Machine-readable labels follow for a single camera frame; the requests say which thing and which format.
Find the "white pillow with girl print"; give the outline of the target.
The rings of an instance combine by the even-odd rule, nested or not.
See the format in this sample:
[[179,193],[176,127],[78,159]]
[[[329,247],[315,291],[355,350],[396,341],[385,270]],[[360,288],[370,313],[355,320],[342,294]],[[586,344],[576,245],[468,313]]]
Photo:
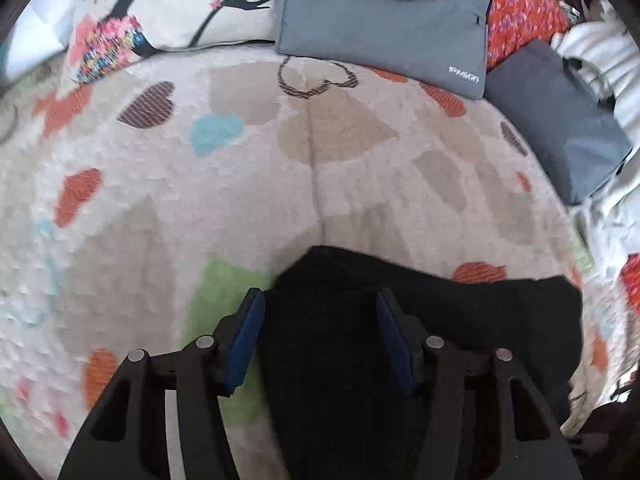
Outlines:
[[78,0],[62,81],[92,84],[145,58],[270,41],[277,0]]

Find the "dark grey laptop bag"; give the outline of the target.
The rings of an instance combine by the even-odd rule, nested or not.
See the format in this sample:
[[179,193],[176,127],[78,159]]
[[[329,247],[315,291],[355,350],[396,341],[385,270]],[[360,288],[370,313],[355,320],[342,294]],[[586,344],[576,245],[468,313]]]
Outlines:
[[584,63],[535,39],[486,78],[485,98],[533,150],[564,204],[583,203],[631,151],[615,118],[577,75]]

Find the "light grey IPASON laptop bag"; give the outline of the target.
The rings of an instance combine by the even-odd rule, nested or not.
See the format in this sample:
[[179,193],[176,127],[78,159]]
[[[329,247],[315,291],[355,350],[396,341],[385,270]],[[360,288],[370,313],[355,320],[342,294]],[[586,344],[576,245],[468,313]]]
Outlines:
[[279,0],[280,53],[385,70],[479,100],[491,0]]

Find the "heart-patterned quilt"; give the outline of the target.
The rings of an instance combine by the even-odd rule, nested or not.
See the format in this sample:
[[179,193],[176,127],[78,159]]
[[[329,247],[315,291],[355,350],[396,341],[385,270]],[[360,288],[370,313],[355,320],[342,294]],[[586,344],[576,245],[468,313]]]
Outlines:
[[1,417],[55,478],[126,354],[178,349],[314,245],[462,282],[582,291],[575,431],[639,356],[518,130],[380,70],[246,46],[73,87],[54,58],[1,96]]

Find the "black pants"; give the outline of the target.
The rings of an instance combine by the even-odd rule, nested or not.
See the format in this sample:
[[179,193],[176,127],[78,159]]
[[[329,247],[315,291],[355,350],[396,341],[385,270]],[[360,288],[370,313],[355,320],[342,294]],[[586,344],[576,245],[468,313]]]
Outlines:
[[258,360],[294,479],[576,479],[582,354],[562,276],[460,284],[311,248],[266,295]]

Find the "red floral pillow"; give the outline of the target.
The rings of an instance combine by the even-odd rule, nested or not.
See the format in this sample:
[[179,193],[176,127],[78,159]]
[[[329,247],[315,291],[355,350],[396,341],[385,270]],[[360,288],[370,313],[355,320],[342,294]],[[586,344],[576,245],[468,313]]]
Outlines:
[[549,42],[555,34],[568,29],[556,0],[491,0],[487,23],[487,70],[532,40]]

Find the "plain white pillow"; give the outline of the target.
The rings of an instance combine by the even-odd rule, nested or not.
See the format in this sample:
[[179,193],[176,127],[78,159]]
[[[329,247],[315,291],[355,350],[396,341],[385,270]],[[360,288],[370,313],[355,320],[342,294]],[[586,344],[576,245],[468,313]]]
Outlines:
[[12,84],[68,46],[76,0],[32,0],[1,45],[1,82]]

